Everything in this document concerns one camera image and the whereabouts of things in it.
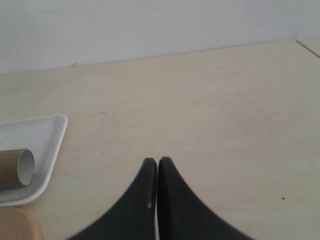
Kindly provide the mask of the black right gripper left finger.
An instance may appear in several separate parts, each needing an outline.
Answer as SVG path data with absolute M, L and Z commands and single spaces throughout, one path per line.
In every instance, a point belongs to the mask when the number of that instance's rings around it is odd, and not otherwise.
M 71 240 L 154 240 L 158 168 L 146 158 L 119 200 Z

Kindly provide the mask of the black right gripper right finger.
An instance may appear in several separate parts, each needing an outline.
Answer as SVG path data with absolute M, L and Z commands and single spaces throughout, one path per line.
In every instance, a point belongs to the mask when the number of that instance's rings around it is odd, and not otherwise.
M 162 157 L 158 165 L 157 221 L 161 240 L 251 239 L 212 212 L 169 157 Z

